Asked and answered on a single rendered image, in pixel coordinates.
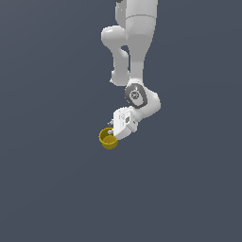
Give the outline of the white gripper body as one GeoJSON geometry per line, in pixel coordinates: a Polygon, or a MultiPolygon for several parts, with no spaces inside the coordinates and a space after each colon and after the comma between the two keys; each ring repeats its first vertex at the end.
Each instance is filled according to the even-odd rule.
{"type": "Polygon", "coordinates": [[[132,132],[136,132],[138,122],[135,120],[132,108],[124,107],[113,113],[113,136],[117,140],[128,137],[132,132]]]}

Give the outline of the yellow cup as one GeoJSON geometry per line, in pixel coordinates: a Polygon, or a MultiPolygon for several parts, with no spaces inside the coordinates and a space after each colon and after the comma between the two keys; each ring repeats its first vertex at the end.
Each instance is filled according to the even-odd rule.
{"type": "Polygon", "coordinates": [[[99,133],[98,138],[104,148],[113,149],[117,146],[118,140],[113,136],[112,133],[109,133],[109,130],[112,130],[112,128],[103,129],[99,133]]]}

